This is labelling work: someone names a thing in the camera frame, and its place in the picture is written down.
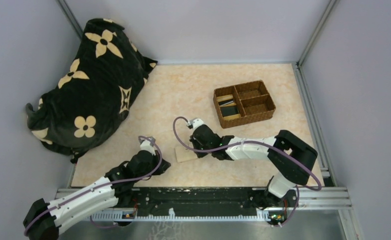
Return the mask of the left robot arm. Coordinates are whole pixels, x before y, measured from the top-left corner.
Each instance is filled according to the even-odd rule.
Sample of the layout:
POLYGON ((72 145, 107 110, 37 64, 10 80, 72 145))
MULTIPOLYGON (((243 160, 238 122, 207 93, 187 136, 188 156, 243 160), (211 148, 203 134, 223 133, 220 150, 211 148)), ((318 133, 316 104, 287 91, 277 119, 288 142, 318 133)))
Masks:
POLYGON ((140 150, 86 187, 51 201, 34 201, 23 220, 24 235, 30 240, 57 240, 96 212, 129 204, 136 182, 162 175, 170 167, 157 150, 140 150))

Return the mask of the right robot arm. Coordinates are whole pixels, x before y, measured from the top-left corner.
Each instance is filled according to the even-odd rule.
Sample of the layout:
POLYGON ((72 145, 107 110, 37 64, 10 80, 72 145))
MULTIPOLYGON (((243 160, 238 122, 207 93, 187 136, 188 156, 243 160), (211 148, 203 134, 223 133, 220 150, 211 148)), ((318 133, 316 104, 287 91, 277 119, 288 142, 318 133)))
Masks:
POLYGON ((265 198, 269 205, 277 204, 297 185, 306 185, 318 152, 288 130, 280 130, 267 138, 219 136, 207 125, 194 129, 189 137, 199 158, 207 154, 218 160, 268 160, 278 173, 268 182, 265 198))

